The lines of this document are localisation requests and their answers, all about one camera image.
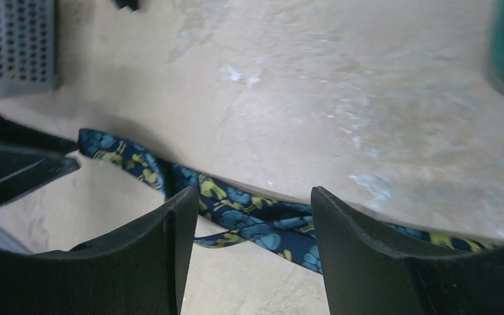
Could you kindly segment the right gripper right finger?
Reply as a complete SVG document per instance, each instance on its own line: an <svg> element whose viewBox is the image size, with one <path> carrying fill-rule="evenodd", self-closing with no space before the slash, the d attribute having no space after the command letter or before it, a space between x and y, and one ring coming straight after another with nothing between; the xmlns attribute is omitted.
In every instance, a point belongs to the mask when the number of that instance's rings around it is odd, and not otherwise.
<svg viewBox="0 0 504 315"><path fill-rule="evenodd" d="M321 186L310 200L332 314L504 314L504 245L479 252L434 245Z"/></svg>

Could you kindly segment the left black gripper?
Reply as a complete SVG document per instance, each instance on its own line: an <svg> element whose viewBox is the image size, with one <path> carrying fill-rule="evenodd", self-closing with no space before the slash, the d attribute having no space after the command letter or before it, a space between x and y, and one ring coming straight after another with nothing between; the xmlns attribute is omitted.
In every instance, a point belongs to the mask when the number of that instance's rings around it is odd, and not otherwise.
<svg viewBox="0 0 504 315"><path fill-rule="evenodd" d="M80 168L77 142L21 125L0 115L0 207Z"/></svg>

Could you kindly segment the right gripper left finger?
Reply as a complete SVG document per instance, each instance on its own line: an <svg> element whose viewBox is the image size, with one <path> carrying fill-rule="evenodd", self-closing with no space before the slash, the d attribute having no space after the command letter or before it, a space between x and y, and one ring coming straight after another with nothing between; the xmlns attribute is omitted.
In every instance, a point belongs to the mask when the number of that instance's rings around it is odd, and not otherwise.
<svg viewBox="0 0 504 315"><path fill-rule="evenodd" d="M69 251L0 250L0 314L179 314L198 201L187 187Z"/></svg>

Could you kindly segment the blue floral necktie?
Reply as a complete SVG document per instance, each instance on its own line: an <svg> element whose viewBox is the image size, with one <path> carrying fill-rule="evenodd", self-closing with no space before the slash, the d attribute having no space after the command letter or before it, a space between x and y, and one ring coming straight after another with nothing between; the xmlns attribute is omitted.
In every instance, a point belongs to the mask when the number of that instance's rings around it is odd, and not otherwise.
<svg viewBox="0 0 504 315"><path fill-rule="evenodd" d="M187 187L198 191L198 213L224 232L196 237L195 244L218 249L253 242L281 258L321 274L312 208L309 204L271 199L219 178L171 163L126 138L80 129L78 150L109 162L169 199Z"/></svg>

